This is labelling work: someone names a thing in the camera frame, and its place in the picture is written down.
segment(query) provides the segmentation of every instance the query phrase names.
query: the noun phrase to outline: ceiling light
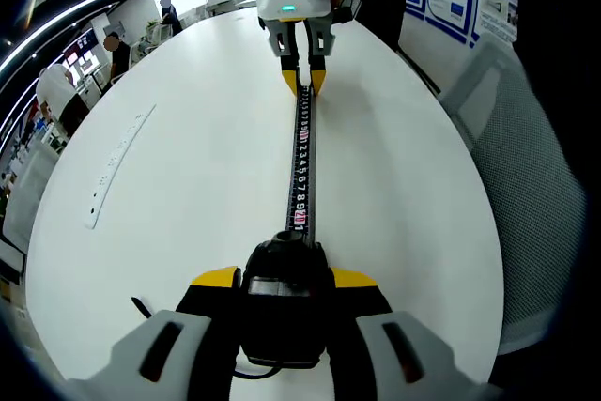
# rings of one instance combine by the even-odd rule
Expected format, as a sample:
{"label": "ceiling light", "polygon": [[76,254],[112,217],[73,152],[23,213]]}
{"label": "ceiling light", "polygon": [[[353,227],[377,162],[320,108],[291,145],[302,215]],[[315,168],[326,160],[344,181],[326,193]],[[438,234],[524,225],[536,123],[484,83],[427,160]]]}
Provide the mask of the ceiling light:
{"label": "ceiling light", "polygon": [[34,101],[35,98],[36,98],[36,95],[34,94],[31,97],[31,99],[29,100],[29,102],[25,105],[25,108],[23,108],[21,110],[21,112],[19,113],[19,115],[17,116],[17,120],[12,123],[12,126],[10,126],[10,130],[8,130],[7,137],[2,142],[2,145],[0,145],[0,154],[4,151],[4,147],[7,145],[8,140],[12,136],[12,131],[14,131],[15,127],[17,127],[17,124],[19,124],[21,122],[21,118],[23,117],[23,115],[25,114],[27,109],[31,106],[31,103]]}
{"label": "ceiling light", "polygon": [[25,41],[23,41],[21,44],[19,44],[19,46],[9,56],[7,56],[7,58],[5,58],[5,60],[2,62],[2,64],[0,64],[0,73],[2,71],[4,71],[4,69],[7,68],[7,66],[10,64],[10,62],[12,60],[14,60],[17,57],[17,55],[20,54],[34,39],[39,37],[46,30],[48,30],[50,27],[52,27],[56,23],[60,22],[61,20],[65,19],[71,13],[74,13],[78,9],[84,8],[96,1],[97,0],[84,0],[84,2],[80,2],[79,4],[74,5],[73,7],[68,8],[65,11],[63,11],[62,13],[54,16],[50,21],[48,21],[43,26],[41,26],[39,29],[37,29],[34,33],[29,35],[29,37],[27,37],[27,39],[25,39]]}
{"label": "ceiling light", "polygon": [[21,100],[23,100],[23,98],[25,97],[25,95],[29,92],[29,90],[32,88],[32,86],[35,85],[37,82],[38,82],[38,77],[36,77],[36,80],[34,80],[31,83],[31,85],[28,86],[27,89],[25,89],[25,91],[22,93],[22,95],[19,97],[19,99],[15,102],[14,106],[12,107],[12,109],[10,110],[10,112],[8,112],[7,117],[5,118],[4,122],[0,126],[0,131],[4,130],[4,127],[7,125],[8,121],[12,117],[12,114],[14,113],[14,111],[17,109],[17,107],[21,103]]}

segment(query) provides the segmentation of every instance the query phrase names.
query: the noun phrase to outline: oval table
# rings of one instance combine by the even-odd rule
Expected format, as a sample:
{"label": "oval table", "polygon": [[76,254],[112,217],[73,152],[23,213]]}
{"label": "oval table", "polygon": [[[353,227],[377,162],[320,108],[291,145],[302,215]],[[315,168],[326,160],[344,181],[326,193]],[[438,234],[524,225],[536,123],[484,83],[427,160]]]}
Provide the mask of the oval table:
{"label": "oval table", "polygon": [[[358,23],[332,31],[317,100],[316,238],[332,266],[376,279],[394,310],[414,314],[461,370],[487,380],[503,284],[482,181],[403,60]],[[295,98],[279,65],[254,8],[197,23],[128,72],[73,136],[39,205],[26,273],[31,318],[65,378],[99,371],[144,321],[131,296],[173,310],[197,275],[244,268],[285,227]],[[86,228],[102,169],[151,104],[96,228]],[[332,399],[327,361],[235,378],[232,399]]]}

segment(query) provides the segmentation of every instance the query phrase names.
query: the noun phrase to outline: measuring tape blade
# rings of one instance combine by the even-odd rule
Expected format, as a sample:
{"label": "measuring tape blade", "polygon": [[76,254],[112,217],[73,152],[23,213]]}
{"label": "measuring tape blade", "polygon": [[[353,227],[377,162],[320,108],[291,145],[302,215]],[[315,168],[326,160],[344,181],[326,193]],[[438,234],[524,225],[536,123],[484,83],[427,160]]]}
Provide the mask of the measuring tape blade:
{"label": "measuring tape blade", "polygon": [[286,230],[305,234],[315,242],[316,97],[313,88],[302,86],[297,96],[297,114],[292,152]]}

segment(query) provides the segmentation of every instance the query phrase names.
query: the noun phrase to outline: yellow tab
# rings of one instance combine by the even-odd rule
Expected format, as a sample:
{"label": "yellow tab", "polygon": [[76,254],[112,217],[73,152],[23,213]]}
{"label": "yellow tab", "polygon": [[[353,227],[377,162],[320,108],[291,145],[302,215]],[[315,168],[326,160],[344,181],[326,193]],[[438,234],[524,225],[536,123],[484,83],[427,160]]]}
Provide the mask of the yellow tab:
{"label": "yellow tab", "polygon": [[295,70],[283,70],[282,75],[284,76],[285,82],[290,86],[290,89],[297,95],[297,72]]}
{"label": "yellow tab", "polygon": [[323,81],[326,78],[325,70],[312,70],[311,71],[311,82],[313,82],[313,89],[316,92],[316,95],[319,94],[319,90],[323,85]]}
{"label": "yellow tab", "polygon": [[331,268],[336,288],[352,288],[354,286],[378,286],[375,280],[357,271]]}
{"label": "yellow tab", "polygon": [[234,283],[234,275],[236,274],[237,269],[238,267],[227,267],[206,272],[194,279],[191,285],[224,286],[226,288],[231,288]]}

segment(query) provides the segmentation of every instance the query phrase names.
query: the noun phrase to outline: electrical outlet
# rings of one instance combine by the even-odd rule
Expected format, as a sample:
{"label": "electrical outlet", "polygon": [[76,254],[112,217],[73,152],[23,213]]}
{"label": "electrical outlet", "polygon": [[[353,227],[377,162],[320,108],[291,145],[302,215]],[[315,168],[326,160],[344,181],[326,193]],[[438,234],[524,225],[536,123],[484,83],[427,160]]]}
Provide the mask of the electrical outlet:
{"label": "electrical outlet", "polygon": [[98,221],[98,217],[102,209],[102,204],[104,203],[104,199],[109,191],[109,188],[111,187],[111,182],[115,177],[116,171],[123,161],[128,149],[130,148],[131,142],[135,138],[138,131],[140,131],[142,125],[155,107],[156,104],[152,105],[145,112],[136,115],[133,120],[133,124],[124,133],[123,139],[119,142],[116,150],[111,154],[109,161],[106,163],[102,176],[100,176],[96,187],[94,187],[90,197],[90,204],[85,212],[85,226],[89,229],[96,227],[96,222]]}

